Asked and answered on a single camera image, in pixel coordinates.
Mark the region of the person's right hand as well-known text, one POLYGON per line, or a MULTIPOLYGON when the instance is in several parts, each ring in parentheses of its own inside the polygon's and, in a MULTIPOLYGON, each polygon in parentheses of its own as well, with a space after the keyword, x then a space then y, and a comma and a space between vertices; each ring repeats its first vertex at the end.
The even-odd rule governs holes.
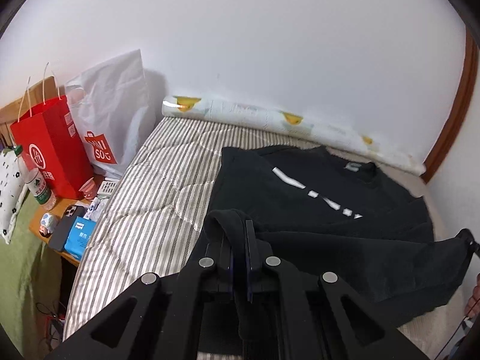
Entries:
POLYGON ((480 275, 477 276, 476 285, 473 287, 472 294, 465 306, 465 316, 473 319, 480 313, 480 275))

